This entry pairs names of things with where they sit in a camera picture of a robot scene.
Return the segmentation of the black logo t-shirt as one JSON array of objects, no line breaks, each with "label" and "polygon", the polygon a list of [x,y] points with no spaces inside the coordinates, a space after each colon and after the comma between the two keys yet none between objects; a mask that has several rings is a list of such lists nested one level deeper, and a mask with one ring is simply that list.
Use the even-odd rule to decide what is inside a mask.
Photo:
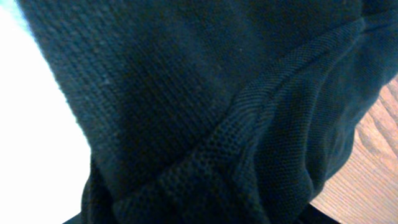
[{"label": "black logo t-shirt", "polygon": [[19,1],[91,147],[82,224],[331,223],[397,1]]}]

